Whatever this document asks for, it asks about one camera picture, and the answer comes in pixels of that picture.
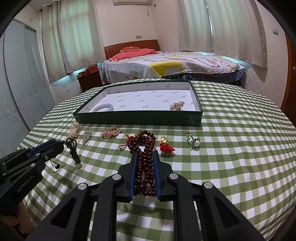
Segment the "person left hand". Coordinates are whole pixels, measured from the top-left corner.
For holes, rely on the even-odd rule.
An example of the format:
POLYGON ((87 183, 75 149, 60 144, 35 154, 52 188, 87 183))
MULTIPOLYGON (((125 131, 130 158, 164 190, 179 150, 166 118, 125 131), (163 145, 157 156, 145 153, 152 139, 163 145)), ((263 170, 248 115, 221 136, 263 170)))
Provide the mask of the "person left hand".
POLYGON ((23 235, 30 234, 34 229, 28 210, 23 201, 18 204, 16 214, 10 214, 8 216, 1 215, 1 221, 7 227, 18 225, 19 231, 23 235))

